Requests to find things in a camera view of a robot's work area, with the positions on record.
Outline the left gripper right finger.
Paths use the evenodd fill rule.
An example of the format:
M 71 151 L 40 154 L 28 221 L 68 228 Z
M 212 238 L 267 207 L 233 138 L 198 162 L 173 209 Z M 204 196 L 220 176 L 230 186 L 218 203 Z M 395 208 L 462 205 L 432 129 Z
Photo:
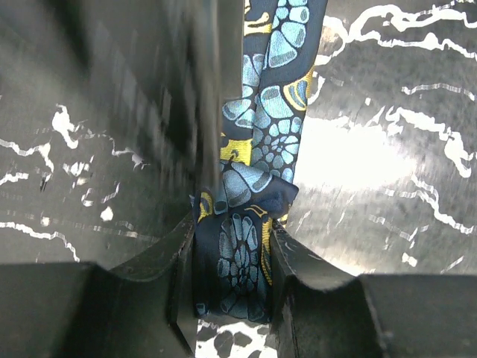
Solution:
M 274 222 L 279 357 L 474 357 L 472 275 L 361 274 L 323 260 Z

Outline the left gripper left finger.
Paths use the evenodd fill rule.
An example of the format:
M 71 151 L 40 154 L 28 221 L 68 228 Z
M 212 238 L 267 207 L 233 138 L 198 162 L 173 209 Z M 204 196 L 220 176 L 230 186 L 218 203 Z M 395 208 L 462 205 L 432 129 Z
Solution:
M 193 357 L 194 225 L 185 217 L 141 254 L 94 263 L 1 266 L 3 357 Z

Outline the blue patterned necktie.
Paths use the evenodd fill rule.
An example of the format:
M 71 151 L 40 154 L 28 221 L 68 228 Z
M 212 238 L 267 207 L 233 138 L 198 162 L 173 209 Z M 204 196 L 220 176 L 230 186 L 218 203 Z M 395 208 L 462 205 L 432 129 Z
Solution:
M 194 199 L 192 292 L 198 316 L 266 323 L 272 315 L 272 223 L 285 219 L 324 1 L 246 1 L 241 96 L 222 107 L 217 190 Z

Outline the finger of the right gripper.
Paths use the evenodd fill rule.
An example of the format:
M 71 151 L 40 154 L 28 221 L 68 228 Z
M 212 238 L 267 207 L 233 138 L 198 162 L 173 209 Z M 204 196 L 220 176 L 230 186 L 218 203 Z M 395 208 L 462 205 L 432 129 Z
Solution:
M 180 186 L 219 185 L 221 108 L 241 89 L 242 1 L 50 1 L 111 127 Z

